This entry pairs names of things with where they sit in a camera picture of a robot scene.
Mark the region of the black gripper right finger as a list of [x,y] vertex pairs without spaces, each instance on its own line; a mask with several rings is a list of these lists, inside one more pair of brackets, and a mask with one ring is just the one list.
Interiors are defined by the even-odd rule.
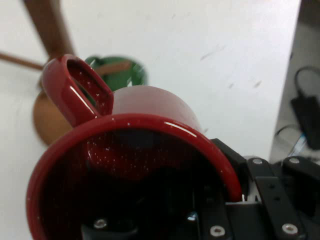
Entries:
[[235,168],[242,202],[226,203],[226,233],[233,240],[318,240],[320,165],[303,156],[275,163],[243,157],[215,138],[212,142]]

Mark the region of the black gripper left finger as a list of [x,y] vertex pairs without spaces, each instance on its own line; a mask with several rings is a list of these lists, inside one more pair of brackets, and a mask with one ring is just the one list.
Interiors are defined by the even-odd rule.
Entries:
[[211,183],[162,183],[128,208],[81,226],[84,240],[232,240],[224,191]]

